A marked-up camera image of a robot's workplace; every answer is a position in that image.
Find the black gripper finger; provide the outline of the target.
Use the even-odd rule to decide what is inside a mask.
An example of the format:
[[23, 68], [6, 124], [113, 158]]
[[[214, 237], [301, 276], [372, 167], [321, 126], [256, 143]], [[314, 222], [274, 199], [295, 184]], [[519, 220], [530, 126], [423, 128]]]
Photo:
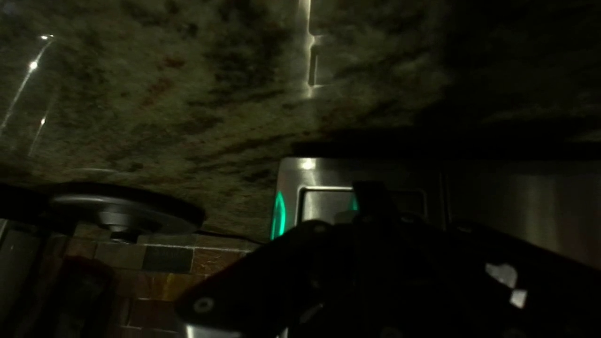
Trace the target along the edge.
[[355, 182], [353, 194], [359, 207], [355, 218], [359, 246], [368, 252], [393, 252], [398, 246], [396, 209], [385, 186]]

